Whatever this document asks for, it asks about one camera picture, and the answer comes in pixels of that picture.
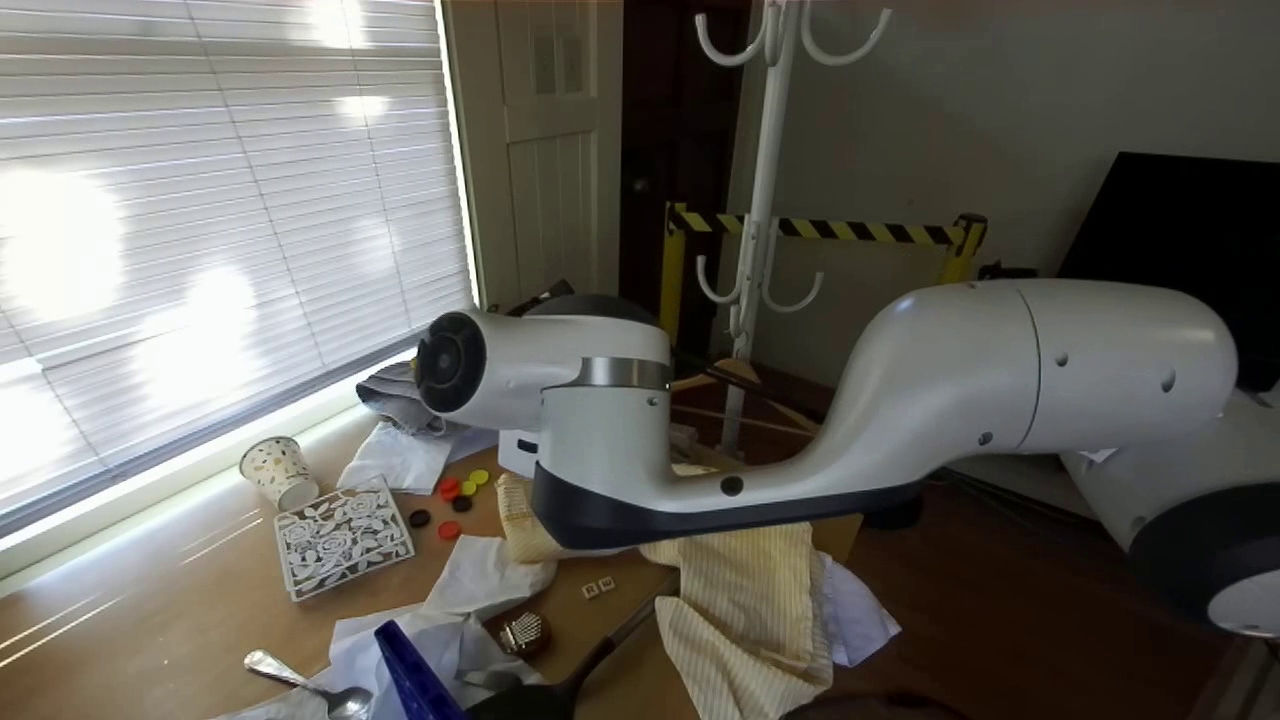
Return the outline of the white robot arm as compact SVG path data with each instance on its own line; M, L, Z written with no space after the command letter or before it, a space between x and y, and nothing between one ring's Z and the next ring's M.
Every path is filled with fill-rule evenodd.
M1195 297L1117 281L930 282L878 309L803 450L671 466L671 343L596 312L405 325L405 384L440 418L523 431L531 506L567 547L629 547L901 505L969 456L1057 456L1180 613L1280 629L1276 418Z

